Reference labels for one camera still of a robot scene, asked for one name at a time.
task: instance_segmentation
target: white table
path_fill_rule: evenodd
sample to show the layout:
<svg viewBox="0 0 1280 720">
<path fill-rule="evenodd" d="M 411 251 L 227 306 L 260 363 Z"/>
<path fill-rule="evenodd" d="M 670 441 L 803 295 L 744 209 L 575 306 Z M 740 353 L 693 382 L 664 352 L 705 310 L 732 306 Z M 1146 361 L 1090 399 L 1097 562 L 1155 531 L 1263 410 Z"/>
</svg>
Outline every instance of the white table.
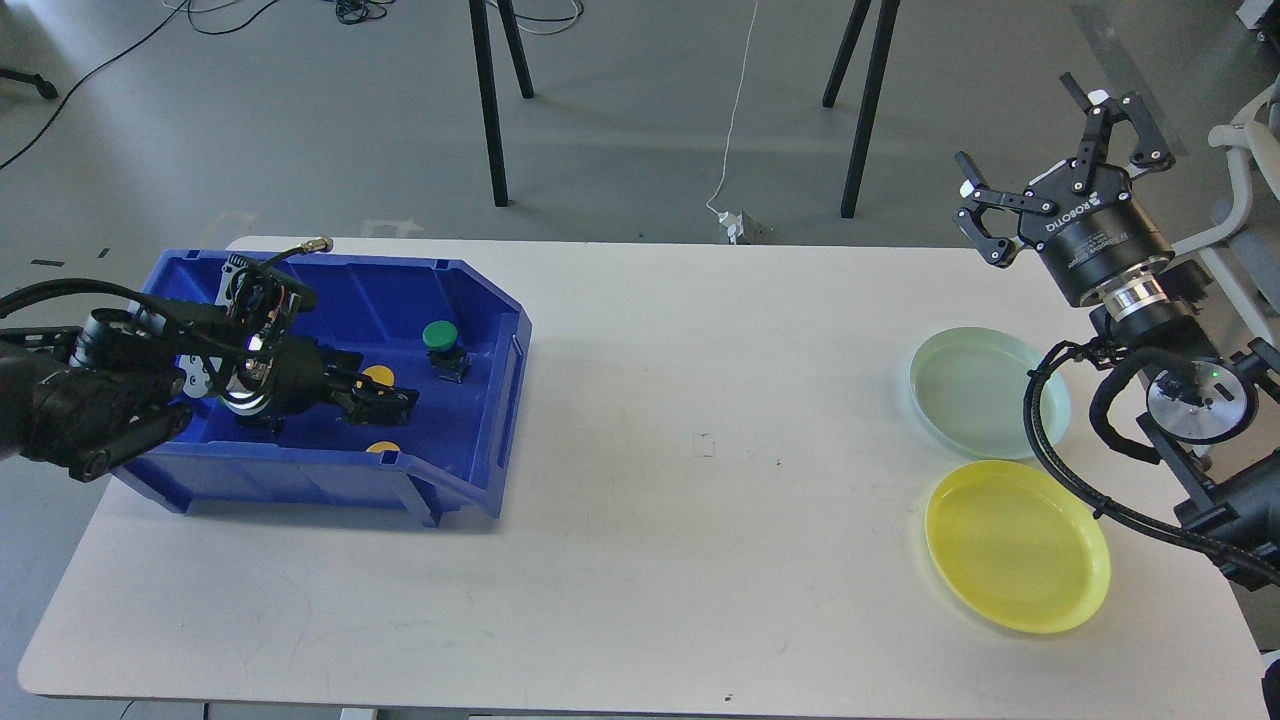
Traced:
<svg viewBox="0 0 1280 720">
<path fill-rule="evenodd" d="M 1042 348 L 1089 337 L 1034 258 L 998 272 L 968 250 L 338 251 L 461 258 L 525 304 L 534 340 L 502 519 L 178 516 L 113 482 L 27 650 L 24 688 L 516 712 L 1265 716 L 1244 620 L 1194 553 L 1103 523 L 1111 594 L 1053 637 L 977 618 L 929 565 L 923 505 L 966 459 L 918 427 L 905 364 L 955 325 Z M 1062 454 L 1171 519 L 1174 478 L 1088 430 L 1100 375 L 1066 378 Z M 1139 407 L 1126 395 L 1114 416 Z"/>
</svg>

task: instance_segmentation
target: white cable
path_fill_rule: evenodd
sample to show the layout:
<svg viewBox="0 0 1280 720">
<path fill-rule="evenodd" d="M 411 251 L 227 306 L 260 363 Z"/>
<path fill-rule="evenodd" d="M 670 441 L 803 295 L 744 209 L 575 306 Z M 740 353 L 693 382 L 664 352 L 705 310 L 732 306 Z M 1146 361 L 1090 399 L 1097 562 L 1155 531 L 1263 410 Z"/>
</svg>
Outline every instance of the white cable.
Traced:
<svg viewBox="0 0 1280 720">
<path fill-rule="evenodd" d="M 716 186 L 716 192 L 707 199 L 707 209 L 721 215 L 721 211 L 712 208 L 712 200 L 719 197 L 721 188 L 724 187 L 724 176 L 728 174 L 728 142 L 733 138 L 733 119 L 737 117 L 737 105 L 742 100 L 742 82 L 746 79 L 746 55 L 751 50 L 751 32 L 755 29 L 755 14 L 760 10 L 760 0 L 755 0 L 751 8 L 751 24 L 746 28 L 746 46 L 742 47 L 742 74 L 737 78 L 737 95 L 733 97 L 733 111 L 728 114 L 728 135 L 724 136 L 724 160 L 721 163 L 721 181 Z"/>
<path fill-rule="evenodd" d="M 221 5 L 214 5 L 212 8 L 201 8 L 198 10 L 195 9 L 195 8 L 192 8 L 192 9 L 187 10 L 187 12 L 191 13 L 192 15 L 198 15 L 200 13 L 212 13 L 214 10 L 221 10 L 223 8 L 230 8 L 232 5 L 234 5 L 237 3 L 239 3 L 239 0 L 227 0 Z M 168 3 L 168 0 L 160 0 L 160 4 L 164 5 L 165 8 L 170 9 L 170 10 L 182 10 L 187 5 L 191 5 L 191 0 L 184 0 L 183 3 L 179 3 L 178 5 L 170 5 Z"/>
<path fill-rule="evenodd" d="M 570 3 L 573 4 L 573 15 L 566 22 L 566 24 L 563 24 L 563 26 L 561 26 L 561 27 L 558 27 L 556 29 L 534 29 L 534 28 L 525 27 L 525 26 L 520 24 L 518 19 L 516 20 L 516 27 L 518 27 L 520 29 L 527 32 L 529 35 L 559 35 L 559 33 L 564 32 L 566 29 L 576 26 L 577 20 L 580 20 L 582 18 L 582 13 L 586 12 L 586 6 L 582 5 L 582 0 L 570 0 Z M 495 10 L 498 9 L 498 4 L 494 0 L 488 0 L 488 5 L 490 8 L 493 8 L 493 9 L 495 9 Z"/>
</svg>

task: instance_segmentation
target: table leg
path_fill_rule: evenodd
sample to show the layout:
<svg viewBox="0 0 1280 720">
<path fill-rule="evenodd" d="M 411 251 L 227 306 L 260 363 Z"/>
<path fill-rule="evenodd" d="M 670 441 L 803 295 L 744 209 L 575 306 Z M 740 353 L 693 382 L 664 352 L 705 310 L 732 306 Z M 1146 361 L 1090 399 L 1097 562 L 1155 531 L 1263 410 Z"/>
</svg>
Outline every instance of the table leg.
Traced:
<svg viewBox="0 0 1280 720">
<path fill-rule="evenodd" d="M 520 95 L 526 99 L 532 97 L 534 81 L 529 78 L 529 63 L 525 60 L 525 44 L 520 40 L 520 26 L 516 24 L 516 10 L 512 8 L 511 0 L 497 0 L 497 3 L 502 29 L 507 33 L 507 47 L 511 49 L 511 60 L 516 64 Z"/>
<path fill-rule="evenodd" d="M 836 105 L 840 85 L 845 82 L 845 72 L 849 69 L 849 59 L 854 56 L 854 46 L 858 45 L 858 36 L 863 32 L 863 23 L 867 22 L 867 12 L 870 8 L 872 0 L 854 3 L 854 12 L 849 14 L 849 24 L 845 26 L 845 38 L 840 41 L 840 50 L 836 53 L 836 64 L 831 67 L 831 76 L 827 77 L 827 92 L 822 95 L 823 108 Z"/>
<path fill-rule="evenodd" d="M 493 181 L 493 204 L 506 208 L 507 168 L 502 160 L 502 129 L 498 127 L 498 91 L 493 81 L 493 46 L 489 44 L 489 18 L 485 0 L 468 0 L 471 37 L 476 49 L 476 74 L 480 77 L 480 110 L 484 113 L 484 136 L 489 147 L 489 177 Z"/>
<path fill-rule="evenodd" d="M 897 19 L 900 3 L 901 0 L 881 1 L 879 19 L 876 22 L 876 38 L 872 40 L 870 67 L 867 69 L 867 86 L 863 88 L 863 106 L 858 110 L 854 152 L 849 158 L 849 176 L 845 178 L 845 197 L 840 202 L 841 218 L 852 218 L 854 210 L 858 208 L 858 191 L 863 184 L 867 150 L 872 141 L 872 128 L 876 126 L 876 106 L 879 104 L 879 90 L 884 82 L 888 44 L 893 38 L 893 22 Z"/>
</svg>

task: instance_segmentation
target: concrete floor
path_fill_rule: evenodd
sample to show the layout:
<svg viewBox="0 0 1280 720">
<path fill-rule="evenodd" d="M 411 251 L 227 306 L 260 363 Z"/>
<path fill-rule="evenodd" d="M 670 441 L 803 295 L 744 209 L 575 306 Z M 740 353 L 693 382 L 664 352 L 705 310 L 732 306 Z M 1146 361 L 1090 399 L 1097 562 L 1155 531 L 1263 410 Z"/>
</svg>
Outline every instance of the concrete floor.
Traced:
<svg viewBox="0 0 1280 720">
<path fill-rule="evenodd" d="M 160 249 L 220 247 L 242 234 L 716 242 L 719 225 L 703 202 L 721 173 L 751 3 L 586 1 L 577 27 L 526 36 L 535 100 L 520 99 L 494 36 L 506 209 L 490 201 L 465 3 L 399 3 L 384 20 L 344 27 L 330 4 L 292 0 L 223 37 L 174 18 L 90 79 L 44 140 L 0 172 L 0 291 L 72 275 L 138 286 Z M 230 27 L 261 4 L 198 22 Z M 568 4 L 516 5 L 548 14 Z M 859 215 L 842 220 L 867 47 L 840 104 L 823 110 L 850 3 L 764 0 L 717 205 L 746 210 L 776 243 L 963 246 L 950 220 L 961 179 L 951 156 L 966 150 L 995 186 L 1016 188 L 1074 154 L 1080 117 L 1056 79 L 1071 70 L 1087 88 L 1139 90 L 1153 105 L 1179 160 L 1137 192 L 1167 237 L 1185 237 L 1207 227 L 1228 191 L 1208 129 L 1280 70 L 1235 5 L 904 4 Z M 37 70 L 65 94 L 166 13 L 157 0 L 9 0 L 0 65 Z M 0 83 L 0 156 L 54 106 Z M 84 311 L 52 304 L 10 324 L 78 323 Z M 124 703 L 36 698 L 14 682 L 102 484 L 23 460 L 0 464 L 0 715 L 115 717 Z M 1268 648 L 1280 646 L 1277 597 L 1242 600 Z M 198 715 L 198 705 L 138 702 L 128 716 Z M 214 707 L 220 720 L 334 716 Z"/>
</svg>

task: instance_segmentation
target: connector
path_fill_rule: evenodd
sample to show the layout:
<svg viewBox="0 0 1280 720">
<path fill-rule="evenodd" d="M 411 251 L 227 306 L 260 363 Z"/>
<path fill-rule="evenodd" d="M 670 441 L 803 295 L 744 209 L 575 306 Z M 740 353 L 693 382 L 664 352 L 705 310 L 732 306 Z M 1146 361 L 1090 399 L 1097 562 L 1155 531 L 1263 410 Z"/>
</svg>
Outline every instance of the connector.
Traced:
<svg viewBox="0 0 1280 720">
<path fill-rule="evenodd" d="M 303 255 L 308 255 L 311 252 L 329 252 L 333 250 L 333 238 L 323 234 L 315 240 L 308 240 L 298 245 L 298 247 L 302 249 Z"/>
<path fill-rule="evenodd" d="M 751 245 L 764 240 L 764 228 L 755 224 L 746 213 L 724 211 L 717 214 L 730 245 Z"/>
</svg>

